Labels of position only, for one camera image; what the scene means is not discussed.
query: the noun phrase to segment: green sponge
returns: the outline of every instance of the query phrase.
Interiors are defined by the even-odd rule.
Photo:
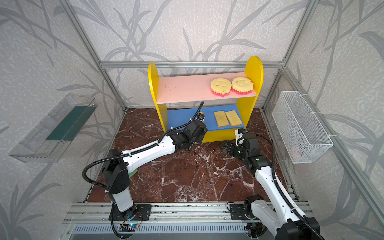
[[[137,173],[137,169],[133,170],[133,172],[129,173],[129,178],[131,178],[135,173]]]

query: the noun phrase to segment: shelf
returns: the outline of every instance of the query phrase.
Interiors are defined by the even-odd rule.
[[[225,78],[232,81],[237,77],[246,77],[253,82],[253,90],[247,95],[237,95],[230,92],[228,96],[219,97],[211,92],[211,82],[215,78]],[[160,78],[155,63],[148,65],[148,83],[153,103],[163,131],[171,127],[178,127],[185,124],[196,112],[195,109],[181,109],[168,111],[167,103],[194,102],[202,100],[221,100],[236,98],[236,105],[216,106],[203,108],[205,114],[205,124],[208,132],[205,134],[203,142],[215,142],[235,139],[234,129],[244,128],[248,124],[257,97],[263,86],[264,69],[261,59],[252,56],[248,59],[243,73],[222,73],[206,74],[195,76],[178,76]],[[214,112],[235,110],[243,124],[236,127],[217,127]]]
[[[247,95],[238,95],[231,91],[228,96],[223,98],[211,92],[210,86],[213,79],[225,78],[232,82],[237,77],[246,78],[247,76],[242,72],[159,78],[157,104],[256,97],[255,90]]]
[[[9,155],[22,162],[57,162],[95,111],[93,101],[68,94]]]
[[[204,123],[207,126],[209,132],[219,131],[219,130],[228,130],[228,129],[239,129],[244,128],[244,123],[239,126],[232,127],[231,124],[227,127],[218,127],[214,112],[217,111],[232,111],[235,110],[237,115],[240,117],[239,110],[236,105],[223,105],[223,106],[214,106],[214,107],[206,107],[202,108],[201,112],[204,113],[205,119]],[[197,108],[186,108],[186,109],[178,109],[178,110],[170,110],[168,111],[168,129],[171,127],[181,126],[189,121],[189,119],[195,114]]]

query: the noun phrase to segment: yellow shelf side panel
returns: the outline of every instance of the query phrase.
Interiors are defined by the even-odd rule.
[[[264,69],[263,63],[257,56],[252,56],[248,59],[245,66],[245,75],[253,82],[253,89],[255,90],[256,97],[238,98],[237,108],[239,109],[241,119],[244,126],[247,127],[249,118],[251,117],[253,108],[255,107],[256,100],[260,94],[260,90],[263,86]]]
[[[155,63],[150,63],[148,65],[148,79],[149,79],[149,88],[151,89],[151,94],[153,102],[155,103],[157,114],[163,127],[163,131],[167,130],[167,119],[168,119],[168,110],[165,103],[157,104],[157,91],[159,89],[159,73],[157,71]]]

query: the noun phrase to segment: smiley face sponge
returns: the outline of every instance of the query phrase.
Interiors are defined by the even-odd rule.
[[[211,92],[219,97],[229,95],[232,84],[225,78],[216,78],[211,82]]]
[[[245,77],[238,77],[232,80],[232,91],[239,95],[246,95],[253,90],[253,82]]]

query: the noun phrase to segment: white wire basket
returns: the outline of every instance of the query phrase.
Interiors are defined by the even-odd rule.
[[[333,146],[316,113],[297,91],[281,92],[272,116],[293,163],[314,162]]]

